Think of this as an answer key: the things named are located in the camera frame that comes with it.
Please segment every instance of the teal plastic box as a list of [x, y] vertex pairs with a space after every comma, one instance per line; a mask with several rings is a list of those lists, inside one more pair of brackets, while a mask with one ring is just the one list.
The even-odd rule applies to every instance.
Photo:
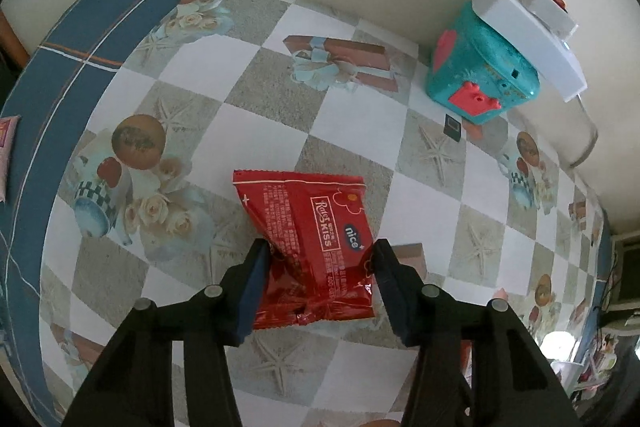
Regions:
[[478, 17], [468, 2], [438, 39], [427, 74], [433, 100], [475, 124], [533, 100], [538, 72], [516, 48]]

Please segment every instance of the brown box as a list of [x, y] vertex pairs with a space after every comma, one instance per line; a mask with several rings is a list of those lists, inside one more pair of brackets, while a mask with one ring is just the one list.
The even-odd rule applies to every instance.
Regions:
[[[55, 323], [52, 323], [50, 325], [50, 328], [51, 333], [53, 333], [53, 337], [58, 344], [66, 343], [65, 328]], [[78, 350], [80, 360], [92, 365], [96, 360], [98, 360], [98, 357], [104, 349], [104, 346], [96, 344], [95, 342], [90, 341], [89, 339], [86, 339], [81, 335], [78, 335], [77, 333], [71, 333], [71, 339], [74, 346], [76, 346], [76, 349]]]
[[391, 247], [398, 257], [400, 264], [413, 267], [423, 281], [427, 279], [427, 262], [424, 259], [421, 243], [412, 243], [410, 245], [397, 245]]
[[[310, 42], [312, 38], [311, 36], [290, 35], [282, 42], [289, 52], [293, 54], [300, 50], [311, 51]], [[342, 60], [355, 66], [390, 71], [391, 66], [384, 46], [327, 38], [324, 40], [324, 50], [331, 54], [334, 60]], [[398, 83], [394, 78], [384, 78], [383, 76], [364, 73], [363, 71], [359, 71], [356, 74], [356, 78], [366, 86], [398, 92]]]

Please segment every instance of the red snack packet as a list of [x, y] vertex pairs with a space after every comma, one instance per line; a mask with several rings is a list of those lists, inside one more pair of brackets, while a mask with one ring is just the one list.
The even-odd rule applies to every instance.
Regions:
[[374, 316], [361, 177], [234, 171], [233, 182], [276, 248], [255, 329]]

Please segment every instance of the gray tile pattern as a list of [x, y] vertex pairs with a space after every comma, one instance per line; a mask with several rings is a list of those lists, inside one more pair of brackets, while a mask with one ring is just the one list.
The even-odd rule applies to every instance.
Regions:
[[571, 219], [566, 217], [560, 210], [558, 213], [558, 225], [556, 227], [556, 253], [569, 259], [571, 250]]
[[518, 295], [516, 293], [508, 294], [507, 302], [513, 309], [514, 313], [520, 318], [520, 320], [523, 320], [525, 314], [529, 314], [529, 311], [525, 308], [526, 301], [526, 295]]
[[291, 80], [291, 58], [260, 48], [226, 103], [309, 132], [326, 91]]
[[47, 324], [69, 327], [71, 292], [63, 282], [43, 265], [40, 272], [40, 317]]
[[580, 269], [589, 269], [589, 253], [591, 251], [591, 240], [584, 234], [580, 234]]
[[449, 263], [449, 276], [495, 287], [502, 254], [504, 225], [466, 204], [460, 215]]
[[517, 107], [508, 110], [506, 117], [509, 123], [511, 123], [516, 129], [528, 132], [534, 141], [538, 139], [538, 132], [536, 131], [536, 128], [532, 126], [530, 121], [518, 110]]
[[442, 126], [409, 109], [396, 170], [460, 200], [464, 182], [466, 142], [455, 142]]
[[148, 264], [107, 237], [84, 237], [71, 290], [118, 327], [140, 297]]
[[564, 304], [574, 304], [577, 285], [578, 267], [569, 263], [569, 268], [566, 272], [566, 283], [564, 284], [564, 297], [562, 297], [562, 302]]
[[226, 354], [235, 388], [311, 405], [338, 340], [295, 328], [257, 330]]
[[507, 143], [509, 126], [504, 118], [498, 116], [482, 126], [482, 139], [474, 140], [467, 135], [467, 139], [476, 147], [496, 158], [500, 149]]
[[260, 46], [287, 11], [289, 4], [280, 0], [223, 0], [234, 27], [227, 35]]
[[46, 363], [42, 365], [42, 372], [54, 399], [54, 409], [66, 413], [74, 399], [74, 391]]
[[194, 290], [202, 290], [212, 282], [210, 257], [196, 252], [191, 252], [190, 255], [176, 255], [170, 259], [148, 259], [147, 262]]
[[159, 78], [166, 65], [174, 58], [184, 42], [164, 38], [159, 42], [154, 42], [155, 47], [148, 49], [152, 45], [153, 37], [146, 36], [132, 54], [127, 57], [123, 67], [136, 73], [146, 74], [151, 78]]
[[254, 239], [262, 237], [241, 204], [203, 190], [213, 223], [209, 255], [210, 284], [218, 284], [226, 270], [242, 263]]
[[538, 281], [543, 275], [551, 276], [554, 268], [554, 253], [548, 248], [543, 247], [540, 243], [536, 243], [533, 247], [533, 263], [531, 263], [531, 272], [529, 273], [528, 291], [533, 291], [538, 286]]
[[427, 279], [424, 280], [425, 284], [434, 284], [439, 288], [442, 288], [444, 284], [445, 277], [444, 275], [440, 275], [439, 273], [428, 272]]
[[158, 80], [137, 113], [158, 119], [166, 132], [164, 155], [190, 158], [222, 105], [202, 94]]
[[391, 187], [393, 172], [390, 169], [329, 142], [308, 136], [296, 164], [296, 171], [362, 176], [367, 185], [364, 208], [371, 233], [376, 237]]
[[184, 369], [177, 364], [171, 366], [171, 392], [174, 399], [174, 418], [189, 425], [187, 392], [184, 386]]
[[389, 323], [386, 309], [380, 296], [378, 286], [372, 290], [373, 309], [376, 314], [372, 319], [357, 321], [345, 334], [342, 339], [348, 342], [367, 344], [369, 346], [389, 347], [391, 349], [406, 349], [400, 339], [396, 337], [391, 324]]

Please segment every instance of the white cable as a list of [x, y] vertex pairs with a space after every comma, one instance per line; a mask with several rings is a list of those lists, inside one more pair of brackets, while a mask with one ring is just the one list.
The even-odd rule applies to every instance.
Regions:
[[591, 151], [593, 151], [593, 148], [596, 147], [596, 142], [598, 141], [598, 128], [596, 127], [596, 124], [594, 123], [594, 121], [591, 120], [591, 117], [587, 111], [587, 108], [584, 107], [584, 103], [582, 102], [582, 97], [580, 96], [580, 94], [578, 94], [575, 98], [577, 98], [578, 103], [580, 104], [580, 107], [582, 108], [584, 115], [587, 117], [587, 120], [589, 120], [589, 127], [591, 128], [591, 140], [587, 148], [582, 153], [582, 155], [580, 155], [580, 157], [575, 162], [569, 165], [572, 169], [575, 169], [578, 165], [583, 163], [589, 157], [589, 155], [591, 154]]

